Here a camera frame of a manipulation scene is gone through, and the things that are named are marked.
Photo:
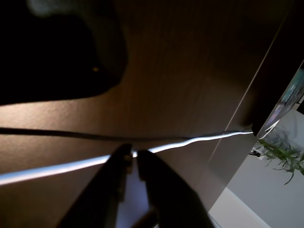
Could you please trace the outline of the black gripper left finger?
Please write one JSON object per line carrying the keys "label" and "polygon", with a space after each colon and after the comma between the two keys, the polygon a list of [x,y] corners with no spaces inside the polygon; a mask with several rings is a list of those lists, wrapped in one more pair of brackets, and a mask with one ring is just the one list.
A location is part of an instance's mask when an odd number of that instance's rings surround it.
{"label": "black gripper left finger", "polygon": [[61,219],[59,227],[114,228],[132,159],[131,144],[118,147]]}

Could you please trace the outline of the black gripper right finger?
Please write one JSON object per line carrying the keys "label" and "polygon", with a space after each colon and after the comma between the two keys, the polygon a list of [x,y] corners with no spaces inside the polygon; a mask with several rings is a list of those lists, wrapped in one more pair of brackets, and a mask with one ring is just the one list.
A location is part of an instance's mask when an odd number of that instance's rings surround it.
{"label": "black gripper right finger", "polygon": [[137,153],[138,171],[161,228],[214,227],[198,194],[161,158],[148,150]]}

